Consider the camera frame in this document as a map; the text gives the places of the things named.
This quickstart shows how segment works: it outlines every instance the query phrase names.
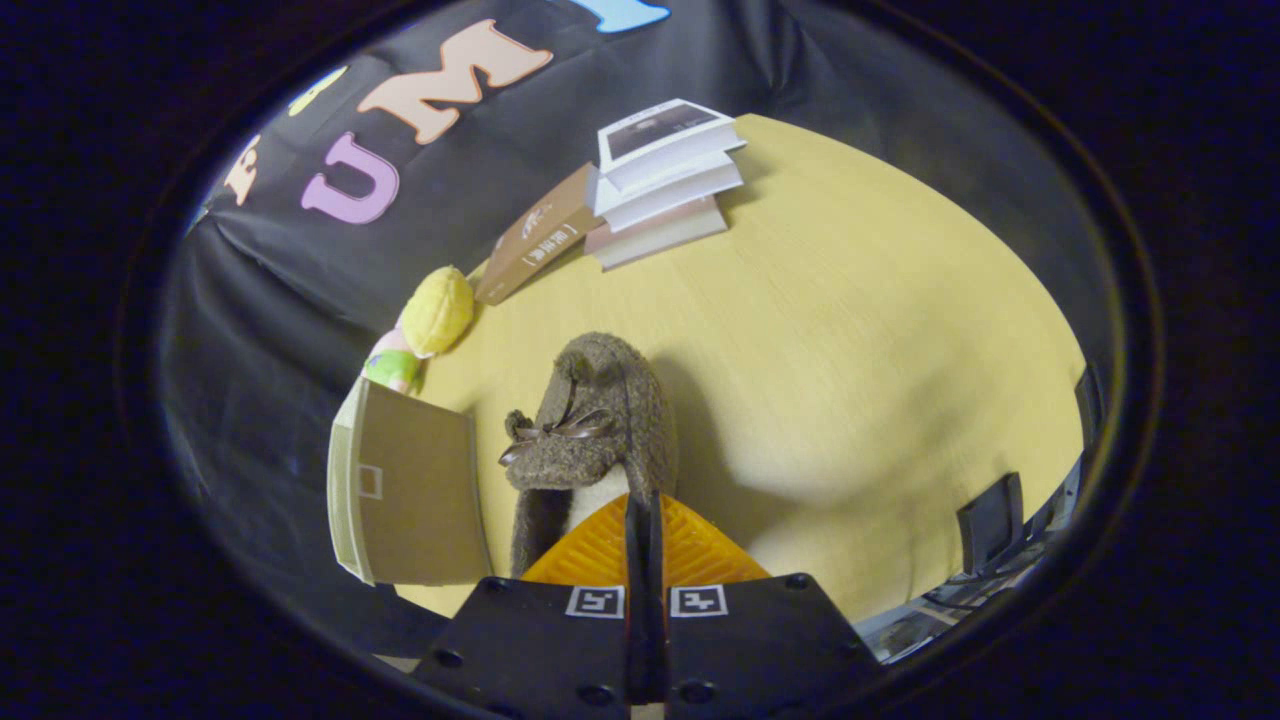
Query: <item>white book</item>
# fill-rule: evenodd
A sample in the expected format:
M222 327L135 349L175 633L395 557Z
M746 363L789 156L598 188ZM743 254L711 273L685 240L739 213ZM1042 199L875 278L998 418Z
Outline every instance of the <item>white book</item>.
M733 160L724 152L712 152L630 192L621 192L602 177L593 210L604 217L613 232L621 232L677 205L740 184L742 176Z
M668 100L600 128L600 173L631 192L667 168L698 155L746 145L733 118L687 100Z
M625 231L614 232L609 225L600 225L588 233L586 252L608 272L726 229L728 225L716 197L699 197Z

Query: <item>orange letter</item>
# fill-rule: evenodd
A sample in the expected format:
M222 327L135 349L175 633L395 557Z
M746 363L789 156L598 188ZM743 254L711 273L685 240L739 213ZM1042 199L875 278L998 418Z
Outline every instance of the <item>orange letter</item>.
M440 70L387 78L356 106L361 113L380 108L417 131L417 143L426 145L458 122L453 108L436 110L428 100L479 102L483 96L475 68L489 78L489 87L503 87L550 61L547 50L530 50L480 20L440 45Z

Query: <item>pink letter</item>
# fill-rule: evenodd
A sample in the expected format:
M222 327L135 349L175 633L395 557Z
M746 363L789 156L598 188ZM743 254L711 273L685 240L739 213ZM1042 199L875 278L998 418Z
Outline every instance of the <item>pink letter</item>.
M374 191L364 197L352 197L340 190L329 187L324 173L316 173L307 183L307 188L302 191L303 208L315 208L344 223L362 225L376 220L392 204L392 200L396 200L396 192L399 190L399 173L387 160L356 145L355 135L342 133L342 137L329 149L324 164L333 165L335 163L351 165L372 178Z
M223 184L236 193L237 205L244 204L250 188L253 187L253 179L257 178L257 168L253 167L257 163L257 150L253 150L253 146L257 145L259 140L262 140L261 135L253 136L253 140L248 141L248 146L236 159L232 172L227 173L227 179L223 181Z
M387 110L413 127L417 143L426 145L458 122L456 109L436 110L426 101L479 102L483 94L475 68L485 72L489 87L503 87L550 61L549 51L530 50L493 24L480 20L445 40L440 45L440 70L387 78L356 109Z

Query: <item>wooden table surface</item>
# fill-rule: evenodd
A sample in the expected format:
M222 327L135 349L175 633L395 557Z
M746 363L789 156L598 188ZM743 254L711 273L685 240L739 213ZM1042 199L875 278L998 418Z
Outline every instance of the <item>wooden table surface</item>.
M1084 357L1032 272L928 186L794 126L736 126L746 184L719 196L728 232L607 274L579 246L477 305L421 397L475 418L506 574L503 418L538 410L571 338L627 340L676 407L676 497L858 621L960 570L956 510L1002 474L1021 474L1027 515L1048 500L1082 450ZM471 587L397 589L452 616Z

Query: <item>book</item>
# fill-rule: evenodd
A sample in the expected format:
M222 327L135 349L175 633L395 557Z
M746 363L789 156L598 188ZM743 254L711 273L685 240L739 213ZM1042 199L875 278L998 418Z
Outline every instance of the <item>book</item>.
M737 165L728 155L717 151L671 168L628 192L621 192L602 177L594 210L613 232L621 232L677 205L740 184L742 176Z
M358 378L329 436L334 556L367 584L490 573L471 419Z
M733 129L733 118L680 99L600 128L596 141L600 173L625 193L690 158L746 145Z
M588 163L561 181L498 238L475 297L498 305L603 220L593 210L599 172Z
M699 197L614 232L608 224L586 234L586 252L604 272L677 245L724 232L728 225L714 196Z

